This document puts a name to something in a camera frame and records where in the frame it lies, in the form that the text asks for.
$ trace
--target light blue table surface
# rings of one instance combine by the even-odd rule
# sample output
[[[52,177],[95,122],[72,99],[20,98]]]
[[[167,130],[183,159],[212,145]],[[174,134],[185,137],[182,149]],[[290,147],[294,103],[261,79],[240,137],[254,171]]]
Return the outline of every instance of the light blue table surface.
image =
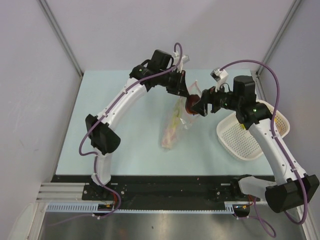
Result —
[[[196,79],[201,90],[216,84],[211,70],[186,70],[187,86]],[[62,148],[56,175],[91,175],[94,156],[80,156],[79,144],[86,134],[85,118],[105,108],[125,85],[130,71],[86,71]],[[232,90],[235,76],[248,69],[229,70]],[[221,109],[199,116],[172,149],[160,145],[164,121],[178,97],[162,86],[151,89],[125,114],[116,129],[121,144],[112,158],[112,175],[272,175],[265,156],[253,161],[233,158],[219,143],[218,123],[232,112]],[[87,139],[83,152],[92,151]]]

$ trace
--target white cable carrier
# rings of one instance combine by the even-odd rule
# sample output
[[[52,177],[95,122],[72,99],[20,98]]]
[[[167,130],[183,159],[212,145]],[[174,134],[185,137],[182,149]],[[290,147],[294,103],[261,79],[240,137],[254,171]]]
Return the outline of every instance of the white cable carrier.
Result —
[[[100,210],[98,206],[103,203],[86,202],[51,202],[46,211],[49,213],[109,213],[110,210]],[[234,214],[234,208],[231,203],[225,203],[225,210],[137,210],[137,209],[119,209],[114,213],[119,214]]]

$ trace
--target plastic bag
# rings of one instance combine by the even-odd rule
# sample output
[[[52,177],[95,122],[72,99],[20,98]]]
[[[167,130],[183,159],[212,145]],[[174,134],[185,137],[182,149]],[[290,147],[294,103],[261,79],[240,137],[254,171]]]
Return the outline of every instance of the plastic bag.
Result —
[[[188,87],[188,91],[190,95],[198,95],[201,97],[202,92],[198,87],[197,80],[190,87]],[[168,114],[161,140],[161,146],[165,149],[172,149],[177,141],[181,138],[183,133],[190,129],[192,124],[199,116],[199,114],[192,115],[187,113],[185,108],[186,100],[186,97],[179,97],[173,109]]]

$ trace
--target white plastic basket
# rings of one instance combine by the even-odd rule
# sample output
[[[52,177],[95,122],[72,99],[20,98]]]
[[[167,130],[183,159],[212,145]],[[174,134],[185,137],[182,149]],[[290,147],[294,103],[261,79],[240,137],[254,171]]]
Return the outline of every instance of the white plastic basket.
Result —
[[[258,102],[265,104],[271,113],[274,112],[274,107],[266,101]],[[288,120],[279,111],[275,116],[275,125],[282,137],[290,131]],[[255,138],[238,122],[235,112],[219,122],[216,133],[222,146],[236,159],[251,161],[263,154]]]

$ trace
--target purple wire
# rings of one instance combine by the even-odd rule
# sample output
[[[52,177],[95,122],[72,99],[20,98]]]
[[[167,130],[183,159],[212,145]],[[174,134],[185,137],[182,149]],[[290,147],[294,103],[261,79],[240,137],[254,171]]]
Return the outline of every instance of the purple wire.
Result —
[[[264,231],[272,238],[276,238],[277,237],[277,233],[276,230],[271,226],[270,223],[268,223],[266,220],[264,220],[262,217],[260,217],[259,212],[257,210],[257,198],[255,197],[253,200],[253,207],[256,213],[256,216],[248,216],[248,217],[238,217],[236,214],[233,214],[235,217],[237,217],[240,220],[244,220],[244,219],[256,219],[260,222],[261,226],[263,227]],[[273,231],[273,234],[271,232],[268,231],[266,225],[267,224],[269,226],[269,228]]]
[[[256,220],[258,220],[258,221],[260,221],[260,223],[261,223],[261,225],[262,225],[262,227],[263,227],[263,229],[268,233],[268,235],[270,236],[270,237],[272,237],[272,238],[276,238],[277,237],[277,233],[276,233],[276,230],[271,226],[271,224],[270,223],[268,223],[266,220],[264,220],[263,218],[258,218],[257,216],[248,216],[248,217],[238,217],[237,215],[235,215],[235,214],[233,214],[235,217],[237,217],[237,219],[239,219],[239,220],[245,220],[245,219],[256,219]],[[273,234],[271,234],[268,230],[267,230],[267,228],[265,227],[265,225],[264,224],[267,224],[268,226],[269,226],[269,228],[273,231]]]
[[[300,221],[295,221],[291,216],[290,214],[287,212],[287,211],[284,211],[285,215],[289,218],[289,220],[291,222],[293,222],[294,224],[297,224],[297,225],[302,225],[306,219],[307,219],[307,214],[308,214],[308,198],[307,198],[307,191],[306,191],[306,188],[305,188],[305,185],[299,175],[299,173],[297,172],[296,170],[296,167],[293,163],[293,161],[291,160],[289,154],[287,153],[286,149],[284,148],[284,146],[281,144],[280,140],[277,138],[276,136],[276,132],[275,132],[275,118],[276,118],[276,112],[278,110],[278,105],[279,105],[279,98],[280,98],[280,86],[279,86],[279,80],[275,74],[275,72],[266,64],[264,64],[263,62],[260,62],[260,61],[256,61],[256,60],[249,60],[249,59],[245,59],[245,60],[238,60],[238,61],[233,61],[223,67],[220,68],[220,70],[224,70],[225,68],[231,66],[231,65],[234,65],[234,64],[239,64],[239,63],[254,63],[254,64],[259,64],[263,67],[265,67],[266,69],[269,70],[269,72],[272,74],[274,80],[275,80],[275,85],[276,85],[276,99],[275,99],[275,104],[274,104],[274,110],[273,110],[273,114],[272,114],[272,118],[271,118],[271,132],[272,132],[272,135],[273,135],[273,138],[275,139],[276,143],[278,144],[279,148],[281,149],[281,151],[283,152],[285,158],[287,159],[287,161],[289,162],[289,165],[291,167],[291,169],[293,170],[300,186],[301,186],[301,190],[302,190],[302,195],[303,195],[303,215],[302,215],[302,218]]]

